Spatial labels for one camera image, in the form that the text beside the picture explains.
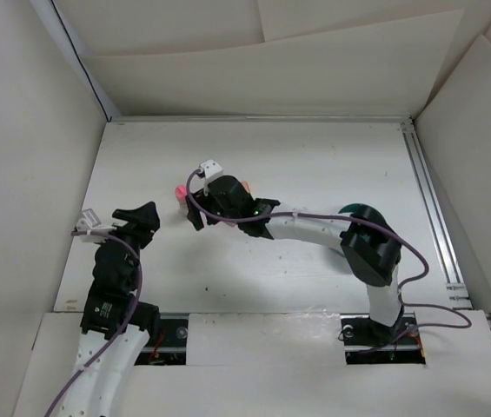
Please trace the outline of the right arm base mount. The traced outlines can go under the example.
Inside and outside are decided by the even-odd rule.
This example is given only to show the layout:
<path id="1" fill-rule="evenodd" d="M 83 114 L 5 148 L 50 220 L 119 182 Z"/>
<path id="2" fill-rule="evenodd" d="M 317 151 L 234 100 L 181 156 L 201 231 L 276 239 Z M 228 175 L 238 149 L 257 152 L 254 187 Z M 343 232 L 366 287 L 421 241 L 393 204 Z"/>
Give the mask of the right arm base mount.
<path id="1" fill-rule="evenodd" d="M 412 330 L 414 314 L 405 314 L 392 328 L 373 322 L 367 314 L 341 316 L 338 339 L 348 365 L 424 365 L 421 338 Z"/>

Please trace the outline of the aluminium rail right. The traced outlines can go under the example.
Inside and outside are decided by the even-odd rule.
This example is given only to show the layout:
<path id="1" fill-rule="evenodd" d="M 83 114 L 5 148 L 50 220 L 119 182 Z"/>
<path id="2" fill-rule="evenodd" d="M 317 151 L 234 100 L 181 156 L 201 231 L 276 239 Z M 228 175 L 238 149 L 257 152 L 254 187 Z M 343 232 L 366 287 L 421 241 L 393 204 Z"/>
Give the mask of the aluminium rail right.
<path id="1" fill-rule="evenodd" d="M 400 129 L 427 212 L 435 252 L 441 266 L 442 274 L 444 275 L 450 304 L 456 310 L 471 310 L 474 306 L 470 300 L 459 267 L 455 249 L 449 236 L 448 227 L 445 223 L 437 194 L 435 193 L 435 187 L 413 121 L 410 118 L 402 121 L 400 123 Z"/>

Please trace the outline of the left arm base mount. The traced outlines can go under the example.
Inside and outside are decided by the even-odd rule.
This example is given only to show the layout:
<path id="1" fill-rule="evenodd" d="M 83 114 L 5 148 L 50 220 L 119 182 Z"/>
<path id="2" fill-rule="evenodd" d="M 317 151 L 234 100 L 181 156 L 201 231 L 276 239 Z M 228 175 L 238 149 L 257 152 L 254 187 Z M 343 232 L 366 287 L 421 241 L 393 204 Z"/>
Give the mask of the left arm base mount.
<path id="1" fill-rule="evenodd" d="M 136 366 L 183 366 L 186 364 L 189 317 L 163 315 L 160 331 L 137 356 Z"/>

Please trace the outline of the pink glue stick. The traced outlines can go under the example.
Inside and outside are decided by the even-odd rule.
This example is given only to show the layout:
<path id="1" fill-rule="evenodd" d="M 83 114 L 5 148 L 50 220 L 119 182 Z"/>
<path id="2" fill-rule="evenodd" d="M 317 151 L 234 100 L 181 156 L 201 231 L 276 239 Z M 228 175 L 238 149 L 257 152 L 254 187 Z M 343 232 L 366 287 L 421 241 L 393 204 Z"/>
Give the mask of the pink glue stick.
<path id="1" fill-rule="evenodd" d="M 175 197 L 179 204 L 186 204 L 187 189 L 184 185 L 178 185 L 175 189 Z"/>

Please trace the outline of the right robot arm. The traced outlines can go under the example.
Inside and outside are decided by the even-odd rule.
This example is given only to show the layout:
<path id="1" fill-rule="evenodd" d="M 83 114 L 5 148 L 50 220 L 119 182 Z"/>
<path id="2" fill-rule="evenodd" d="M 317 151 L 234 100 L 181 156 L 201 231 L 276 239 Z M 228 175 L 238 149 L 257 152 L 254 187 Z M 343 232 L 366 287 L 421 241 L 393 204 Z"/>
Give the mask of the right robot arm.
<path id="1" fill-rule="evenodd" d="M 202 189 L 186 195 L 187 218 L 195 230 L 225 222 L 250 237 L 312 243 L 342 253 L 367 289 L 368 322 L 362 329 L 368 344 L 389 344 L 399 334 L 401 244 L 378 210 L 351 204 L 335 215 L 303 213 L 278 200 L 254 198 L 231 175 L 209 179 L 195 170 L 191 176 L 204 180 Z"/>

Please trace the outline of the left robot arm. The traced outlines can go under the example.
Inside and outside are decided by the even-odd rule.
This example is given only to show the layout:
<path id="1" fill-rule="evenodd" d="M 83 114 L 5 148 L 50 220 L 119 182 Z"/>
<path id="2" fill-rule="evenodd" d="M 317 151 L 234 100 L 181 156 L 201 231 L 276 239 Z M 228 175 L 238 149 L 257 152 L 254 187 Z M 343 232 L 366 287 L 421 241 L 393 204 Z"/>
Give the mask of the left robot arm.
<path id="1" fill-rule="evenodd" d="M 160 312 L 140 300 L 140 253 L 161 227 L 154 202 L 116 209 L 107 226 L 83 210 L 71 234 L 96 245 L 72 375 L 48 416 L 115 416 L 123 386 L 143 348 L 160 336 Z"/>

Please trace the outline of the teal round organizer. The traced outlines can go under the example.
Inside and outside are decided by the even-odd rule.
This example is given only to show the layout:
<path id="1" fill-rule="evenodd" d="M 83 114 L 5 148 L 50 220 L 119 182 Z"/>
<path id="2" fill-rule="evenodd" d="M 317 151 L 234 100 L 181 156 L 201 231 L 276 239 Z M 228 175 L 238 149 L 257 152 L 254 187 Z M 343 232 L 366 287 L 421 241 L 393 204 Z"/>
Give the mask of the teal round organizer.
<path id="1" fill-rule="evenodd" d="M 365 205 L 362 203 L 350 203 L 339 210 L 340 215 L 357 215 L 364 210 Z"/>

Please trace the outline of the orange correction tape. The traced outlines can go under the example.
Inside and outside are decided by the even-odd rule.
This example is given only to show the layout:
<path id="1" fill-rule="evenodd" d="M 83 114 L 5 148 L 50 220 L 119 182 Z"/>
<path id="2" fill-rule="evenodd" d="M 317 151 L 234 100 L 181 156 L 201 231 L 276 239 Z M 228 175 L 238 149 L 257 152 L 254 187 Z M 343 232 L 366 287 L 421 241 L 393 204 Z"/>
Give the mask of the orange correction tape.
<path id="1" fill-rule="evenodd" d="M 245 190 L 247 191 L 247 193 L 251 194 L 249 183 L 247 181 L 242 181 L 241 184 L 245 188 Z"/>

